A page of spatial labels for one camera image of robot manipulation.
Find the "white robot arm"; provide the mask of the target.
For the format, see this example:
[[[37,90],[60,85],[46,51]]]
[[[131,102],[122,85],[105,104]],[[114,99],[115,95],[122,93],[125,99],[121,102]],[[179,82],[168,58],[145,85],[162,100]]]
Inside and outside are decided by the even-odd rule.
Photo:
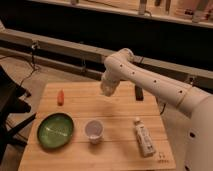
[[[101,90],[114,94],[122,79],[129,80],[163,99],[190,119],[184,171],[213,171],[213,94],[133,64],[136,56],[128,48],[104,60]]]

